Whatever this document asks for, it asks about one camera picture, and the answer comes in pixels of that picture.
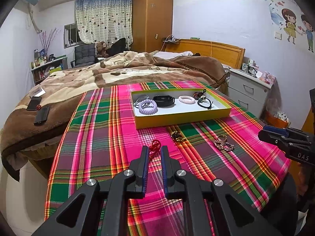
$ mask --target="tablecloth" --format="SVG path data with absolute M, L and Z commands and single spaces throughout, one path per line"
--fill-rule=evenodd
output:
M 232 107 L 230 116 L 136 130 L 131 92 L 174 88 L 207 88 Z M 88 179 L 106 180 L 127 169 L 130 161 L 140 156 L 142 146 L 150 146 L 153 139 L 168 146 L 170 157 L 179 160 L 182 169 L 199 179 L 223 179 L 261 211 L 290 165 L 276 146 L 259 141 L 262 125 L 227 96 L 196 81 L 137 83 L 88 91 L 57 149 L 48 181 L 45 219 Z M 181 132 L 187 141 L 174 142 L 172 131 Z M 211 139 L 220 134 L 234 144 L 232 152 L 214 147 Z M 164 197 L 160 155 L 149 164 L 145 198 L 130 200 L 128 225 L 132 236 L 184 235 L 181 201 Z

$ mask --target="white nightstand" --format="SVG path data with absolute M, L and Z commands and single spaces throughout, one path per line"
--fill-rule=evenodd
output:
M 231 69 L 230 72 L 227 95 L 259 118 L 272 85 L 239 69 Z

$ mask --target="teddy bear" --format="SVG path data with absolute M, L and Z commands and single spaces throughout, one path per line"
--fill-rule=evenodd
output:
M 98 42 L 96 44 L 96 51 L 97 57 L 108 58 L 108 54 L 106 53 L 106 43 L 105 42 Z

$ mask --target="curtain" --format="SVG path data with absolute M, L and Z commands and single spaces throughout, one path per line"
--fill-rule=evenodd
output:
M 76 0 L 76 19 L 84 43 L 106 42 L 109 48 L 119 39 L 132 44 L 132 0 Z

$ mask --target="purple spiral hair tie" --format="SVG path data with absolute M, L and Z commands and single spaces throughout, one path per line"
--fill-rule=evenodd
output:
M 153 104 L 153 108 L 150 108 L 150 109 L 143 109 L 142 106 L 144 104 L 148 104 L 148 103 L 151 103 Z M 152 99 L 146 99 L 146 100 L 143 100 L 139 103 L 139 112 L 142 113 L 142 114 L 146 114 L 146 115 L 151 115 L 151 114 L 155 114 L 157 111 L 158 111 L 158 105 L 157 103 L 152 100 Z

